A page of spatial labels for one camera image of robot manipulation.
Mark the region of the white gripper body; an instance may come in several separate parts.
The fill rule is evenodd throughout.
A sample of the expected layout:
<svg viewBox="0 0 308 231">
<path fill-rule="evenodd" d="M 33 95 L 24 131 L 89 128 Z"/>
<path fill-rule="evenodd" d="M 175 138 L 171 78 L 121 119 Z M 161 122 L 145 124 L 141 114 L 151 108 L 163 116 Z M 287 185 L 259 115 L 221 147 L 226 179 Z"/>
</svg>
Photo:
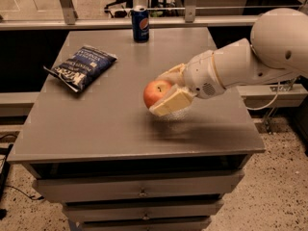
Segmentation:
<svg viewBox="0 0 308 231">
<path fill-rule="evenodd" d="M 225 92 L 225 87 L 218 77 L 212 50 L 194 56 L 186 64 L 183 76 L 185 85 L 197 98 L 209 99 Z"/>
</svg>

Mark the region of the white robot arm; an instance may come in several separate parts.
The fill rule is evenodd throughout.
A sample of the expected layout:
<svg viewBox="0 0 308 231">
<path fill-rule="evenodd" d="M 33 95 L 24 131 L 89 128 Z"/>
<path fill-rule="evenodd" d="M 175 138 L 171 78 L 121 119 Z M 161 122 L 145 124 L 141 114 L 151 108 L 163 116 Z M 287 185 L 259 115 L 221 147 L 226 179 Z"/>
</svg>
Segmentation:
<svg viewBox="0 0 308 231">
<path fill-rule="evenodd" d="M 195 98 L 209 99 L 236 86 L 262 85 L 308 77 L 308 15 L 279 8 L 262 14 L 250 38 L 194 56 L 158 78 L 170 90 L 149 107 L 165 116 L 189 107 Z"/>
</svg>

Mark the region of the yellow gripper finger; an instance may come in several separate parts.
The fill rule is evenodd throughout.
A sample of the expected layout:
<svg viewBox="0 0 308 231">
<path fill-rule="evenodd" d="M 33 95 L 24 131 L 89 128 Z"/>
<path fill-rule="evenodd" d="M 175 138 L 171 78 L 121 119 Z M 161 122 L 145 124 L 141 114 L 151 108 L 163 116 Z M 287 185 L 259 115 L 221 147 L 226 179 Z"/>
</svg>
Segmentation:
<svg viewBox="0 0 308 231">
<path fill-rule="evenodd" d="M 164 80 L 170 82 L 172 85 L 178 85 L 180 87 L 185 86 L 183 71 L 185 69 L 185 64 L 179 64 L 169 69 L 168 71 L 162 73 L 157 77 L 157 80 Z"/>
<path fill-rule="evenodd" d="M 155 116 L 170 115 L 191 106 L 193 99 L 194 93 L 189 88 L 175 84 L 149 108 L 149 111 Z"/>
</svg>

